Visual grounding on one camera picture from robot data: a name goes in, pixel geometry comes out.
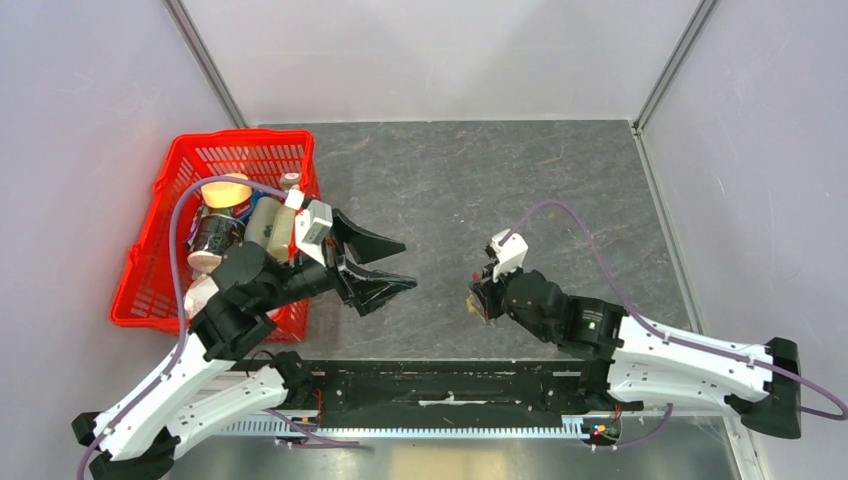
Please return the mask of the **brass key with yellow tag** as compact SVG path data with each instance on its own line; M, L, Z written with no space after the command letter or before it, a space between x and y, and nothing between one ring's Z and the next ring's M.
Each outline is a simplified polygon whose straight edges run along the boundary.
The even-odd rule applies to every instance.
M471 293L466 299L466 308L469 313L477 315L483 321L486 320L486 312L483 304L480 301L480 298Z

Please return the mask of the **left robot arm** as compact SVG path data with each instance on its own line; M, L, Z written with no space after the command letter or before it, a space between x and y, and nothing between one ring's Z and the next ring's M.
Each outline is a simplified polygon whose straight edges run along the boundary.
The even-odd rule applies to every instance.
M271 334L272 310L332 290L364 316L416 285L412 277L367 269L403 252L402 242L359 227L325 204L298 214L294 237L298 252L288 261L253 242L229 248L209 277L211 291L202 296L188 332L161 369L112 408L73 421L86 448L80 477L159 479L243 416L283 403L304 407L314 383L293 353L275 356L234 387L204 399L197 393Z

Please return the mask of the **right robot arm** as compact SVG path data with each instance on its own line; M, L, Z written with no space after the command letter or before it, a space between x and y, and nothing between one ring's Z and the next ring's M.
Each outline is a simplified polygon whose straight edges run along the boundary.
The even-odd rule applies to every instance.
M506 316L543 343L587 362L579 400L601 409L615 401L692 407L735 414L760 434L801 436L797 345L718 340L656 321L638 322L624 307L571 296L540 272L495 277L487 266L469 284L473 311L487 322Z

